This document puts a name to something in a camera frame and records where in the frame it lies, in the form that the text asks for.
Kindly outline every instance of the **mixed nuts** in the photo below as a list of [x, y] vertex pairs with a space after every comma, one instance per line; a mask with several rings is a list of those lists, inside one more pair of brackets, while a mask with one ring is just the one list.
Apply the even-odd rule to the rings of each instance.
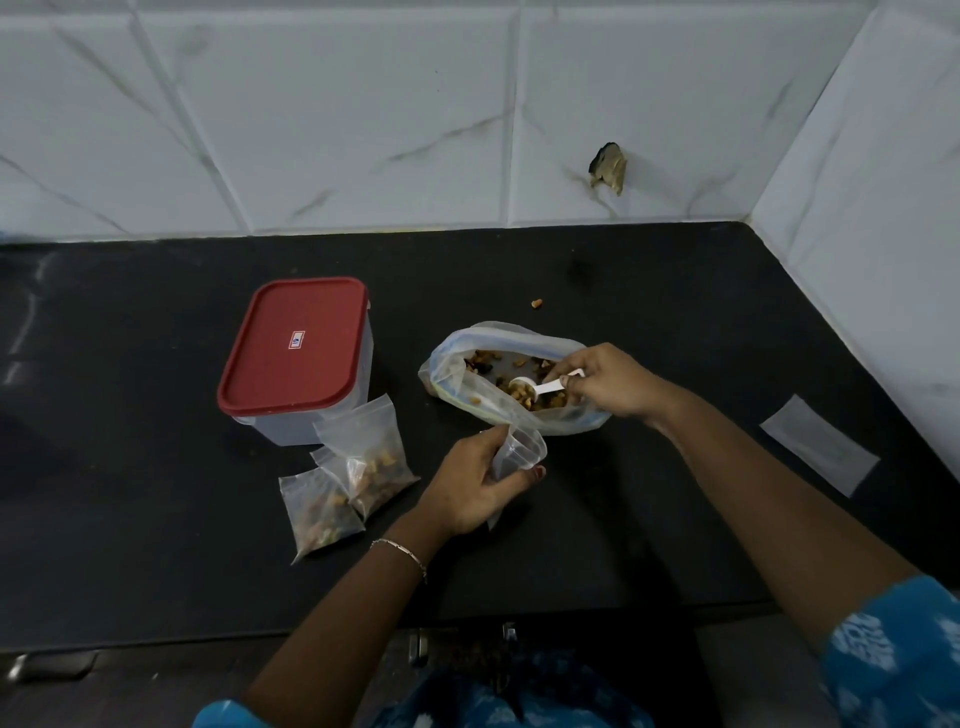
[[[498, 360], [502, 358], [502, 354], [499, 352], [485, 352], [478, 350], [470, 358], [465, 358], [464, 363], [467, 366], [468, 372], [473, 372], [476, 375], [486, 375], [489, 374], [492, 370], [491, 359]], [[513, 366], [515, 369], [526, 366], [528, 357], [519, 357], [513, 360]], [[532, 379], [537, 383], [542, 383], [549, 374], [550, 370], [553, 369], [556, 362], [551, 361], [550, 359], [539, 359], [534, 356], [529, 357], [530, 363], [534, 365], [534, 370], [532, 374]], [[524, 409], [529, 412], [541, 412], [544, 409], [557, 409], [559, 407], [566, 407], [567, 397], [566, 392], [561, 390], [560, 392], [550, 392], [544, 395], [540, 395], [539, 398], [535, 396], [533, 387], [524, 382], [513, 381], [513, 376], [507, 375], [497, 375], [493, 384], [501, 392], [510, 395], [516, 401], [520, 403]], [[472, 404], [479, 404], [480, 399], [477, 397], [471, 397], [470, 402]]]

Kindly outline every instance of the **clear plastic container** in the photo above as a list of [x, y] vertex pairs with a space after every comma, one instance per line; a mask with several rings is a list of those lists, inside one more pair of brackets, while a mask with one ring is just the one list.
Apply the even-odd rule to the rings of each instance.
[[250, 425], [271, 442], [288, 445], [319, 445], [320, 437], [313, 426], [329, 417], [337, 417], [359, 407], [367, 401], [370, 391], [370, 367], [373, 361], [373, 332], [370, 318], [364, 323], [363, 343], [357, 360], [357, 380], [342, 400], [322, 409], [305, 409], [299, 412], [281, 412], [257, 417], [234, 417], [241, 425]]
[[[499, 481], [516, 471], [528, 471], [546, 457], [546, 443], [534, 429], [510, 425], [507, 439], [493, 456], [490, 474]], [[500, 511], [487, 519], [487, 527], [493, 528], [500, 520]]]

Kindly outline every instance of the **blue printed clothing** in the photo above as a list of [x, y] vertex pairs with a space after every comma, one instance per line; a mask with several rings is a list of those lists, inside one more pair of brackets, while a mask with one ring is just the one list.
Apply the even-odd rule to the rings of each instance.
[[833, 630], [823, 669], [844, 726], [960, 728], [960, 602], [903, 582]]
[[[960, 603], [928, 576], [888, 590], [833, 631], [826, 690], [848, 728], [960, 728]], [[652, 728], [638, 706], [566, 653], [514, 657], [500, 693], [441, 670], [373, 728]], [[194, 728], [268, 728], [239, 703], [208, 705]]]

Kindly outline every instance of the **hand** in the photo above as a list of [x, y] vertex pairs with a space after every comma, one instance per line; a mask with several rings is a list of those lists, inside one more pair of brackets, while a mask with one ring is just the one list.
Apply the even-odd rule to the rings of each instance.
[[498, 483], [487, 479], [490, 463], [507, 439], [506, 425], [457, 442], [420, 496], [417, 510], [447, 535], [469, 533], [546, 475], [537, 465]]
[[[586, 376], [566, 376], [583, 369]], [[685, 390], [649, 372], [613, 344], [580, 349], [557, 362], [544, 382], [561, 378], [571, 402], [588, 397], [619, 417], [656, 419]]]

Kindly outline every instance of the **white paper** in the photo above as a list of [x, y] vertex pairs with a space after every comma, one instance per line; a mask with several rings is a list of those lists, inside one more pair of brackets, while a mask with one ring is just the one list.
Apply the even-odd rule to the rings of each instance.
[[880, 461], [797, 395], [761, 427], [847, 497]]

